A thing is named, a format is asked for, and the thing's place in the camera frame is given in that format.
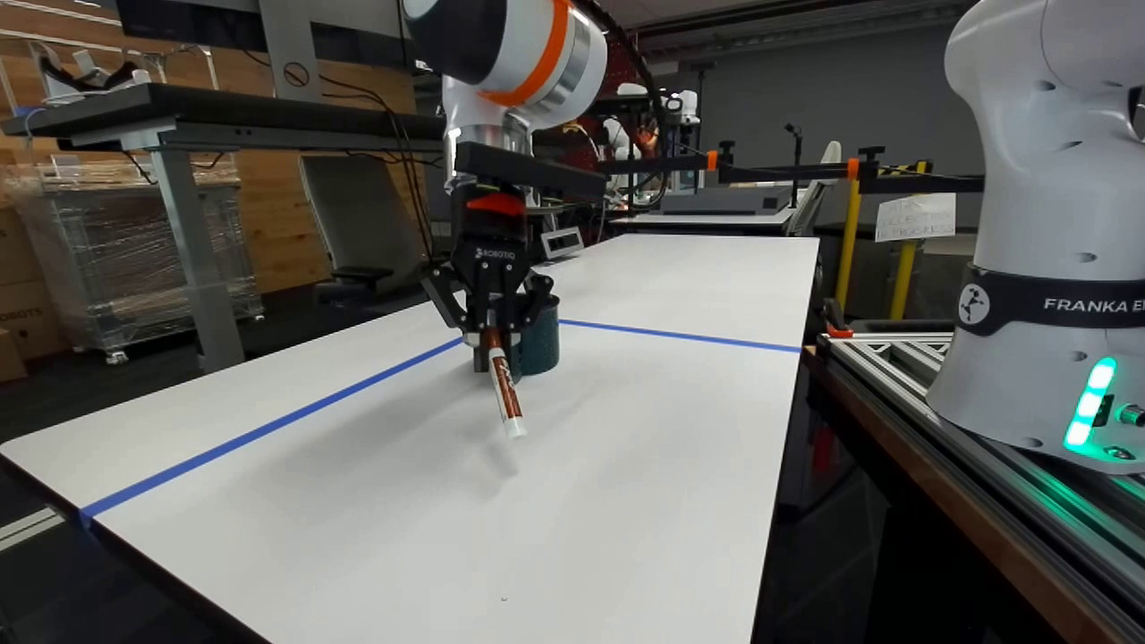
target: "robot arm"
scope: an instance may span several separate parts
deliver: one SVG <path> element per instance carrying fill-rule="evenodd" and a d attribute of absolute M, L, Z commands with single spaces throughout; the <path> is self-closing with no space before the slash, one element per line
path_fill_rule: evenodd
<path fill-rule="evenodd" d="M 522 435 L 505 355 L 555 307 L 555 284 L 531 274 L 522 187 L 456 171 L 456 146 L 531 156 L 531 128 L 573 123 L 593 103 L 607 42 L 573 0 L 404 0 L 404 20 L 416 55 L 442 77 L 448 111 L 455 251 L 430 274 L 425 292 L 485 362 L 500 414 Z"/>
<path fill-rule="evenodd" d="M 602 125 L 604 125 L 604 135 L 607 135 L 607 159 L 613 162 L 641 162 L 641 146 L 632 146 L 632 135 L 620 117 L 604 117 Z"/>
<path fill-rule="evenodd" d="M 1012 448 L 1145 467 L 1145 0 L 980 0 L 949 42 L 986 193 L 931 406 Z"/>

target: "blue tape line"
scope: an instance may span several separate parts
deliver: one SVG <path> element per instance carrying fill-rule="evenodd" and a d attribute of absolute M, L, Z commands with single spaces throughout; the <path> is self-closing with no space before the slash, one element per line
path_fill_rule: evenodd
<path fill-rule="evenodd" d="M 317 399 L 317 401 L 311 401 L 311 406 L 302 406 L 302 408 L 295 408 L 295 412 L 289 412 L 289 414 L 280 414 L 280 418 L 271 418 L 271 424 L 266 424 L 266 426 L 257 426 L 257 431 L 251 431 L 251 435 L 239 435 L 239 438 L 231 438 L 231 442 L 224 442 L 224 444 L 218 444 L 218 448 L 212 448 L 212 451 L 202 451 L 202 456 L 193 456 L 193 460 L 187 460 L 187 462 L 180 462 L 180 467 L 172 467 L 172 469 L 161 469 L 161 473 L 153 473 L 153 476 L 146 476 L 146 481 L 138 481 L 138 485 L 133 485 L 133 486 L 126 486 L 126 492 L 116 492 L 116 493 L 106 493 L 106 497 L 78 507 L 78 519 L 81 519 L 81 526 L 88 529 L 88 524 L 94 524 L 96 516 L 104 516 L 104 512 L 133 503 L 133 497 L 141 497 L 141 493 L 151 493 L 151 492 L 158 492 L 158 486 L 164 486 L 164 485 L 172 485 L 172 481 L 180 481 L 180 476 L 188 476 L 193 469 L 202 469 L 202 467 L 231 456 L 231 451 L 244 451 L 244 448 L 251 448 L 251 444 L 257 444 L 257 442 L 266 442 L 266 438 L 271 438 L 271 435 L 283 435 L 283 431 L 295 426 L 301 418 L 311 418 L 311 414 L 317 414 L 317 412 L 324 412 L 324 408 L 331 408 L 331 406 L 339 406 L 339 401 L 347 401 L 347 399 L 354 399 L 354 394 L 360 394 L 360 392 L 373 392 L 373 386 L 378 386 L 378 385 L 387 385 L 387 379 L 393 379 L 393 376 L 401 376 L 401 374 L 412 374 L 416 367 L 434 362 L 434 357 L 440 357 L 442 352 L 449 352 L 449 348 L 456 348 L 456 343 L 462 343 L 462 342 L 436 343 L 436 348 L 430 348 L 430 352 L 423 352 L 423 355 L 416 355 L 416 357 L 407 357 L 407 362 L 401 362 L 401 367 L 391 367 L 387 374 L 375 374 L 375 376 L 368 376 L 368 379 L 360 379 L 360 385 L 350 385 L 347 392 L 336 392 L 336 394 L 328 394 L 328 399 Z"/>
<path fill-rule="evenodd" d="M 629 338 L 657 338 L 657 342 L 682 342 L 682 343 L 718 343 L 718 348 L 745 348 L 745 352 L 769 352 L 769 355 L 802 355 L 795 343 L 755 343 L 737 338 L 698 338 L 698 333 L 673 333 L 673 331 L 645 331 L 645 327 L 607 327 L 588 319 L 561 319 L 573 331 L 596 331 L 596 333 L 629 333 Z"/>

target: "white tabletop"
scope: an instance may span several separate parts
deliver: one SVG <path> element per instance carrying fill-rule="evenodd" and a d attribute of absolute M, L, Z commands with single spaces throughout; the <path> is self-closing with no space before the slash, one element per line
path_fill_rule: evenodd
<path fill-rule="evenodd" d="M 632 216 L 632 219 L 613 219 L 616 228 L 641 228 L 641 227 L 657 227 L 657 228 L 782 228 L 790 221 L 790 208 L 777 216 Z"/>
<path fill-rule="evenodd" d="M 527 442 L 423 303 L 0 456 L 268 640 L 740 644 L 812 269 L 715 236 L 549 269 Z"/>

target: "marker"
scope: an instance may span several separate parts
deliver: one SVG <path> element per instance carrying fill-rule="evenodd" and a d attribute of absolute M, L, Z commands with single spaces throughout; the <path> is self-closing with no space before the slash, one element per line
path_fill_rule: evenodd
<path fill-rule="evenodd" d="M 508 431 L 508 438 L 527 438 L 527 412 L 522 412 L 522 401 L 516 394 L 500 338 L 485 333 L 485 348 L 490 348 L 485 362 L 490 362 L 490 379 L 493 379 L 493 392 L 497 392 L 497 408 L 500 408 L 505 431 Z"/>

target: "green led light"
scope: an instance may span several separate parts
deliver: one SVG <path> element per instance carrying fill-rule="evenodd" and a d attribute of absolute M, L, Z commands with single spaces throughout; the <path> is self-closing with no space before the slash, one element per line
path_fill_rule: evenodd
<path fill-rule="evenodd" d="M 1116 379 L 1116 357 L 1102 357 L 1096 374 L 1086 374 L 1086 392 L 1106 394 Z"/>
<path fill-rule="evenodd" d="M 1084 394 L 1072 418 L 1096 424 L 1102 412 L 1102 394 Z"/>
<path fill-rule="evenodd" d="M 1072 424 L 1067 431 L 1067 448 L 1084 448 L 1096 438 L 1096 418 L 1102 414 L 1106 394 L 1116 379 L 1116 357 L 1102 357 L 1084 385 Z"/>
<path fill-rule="evenodd" d="M 1072 424 L 1071 435 L 1067 435 L 1067 444 L 1071 448 L 1084 448 L 1091 435 L 1096 435 L 1096 426 Z"/>

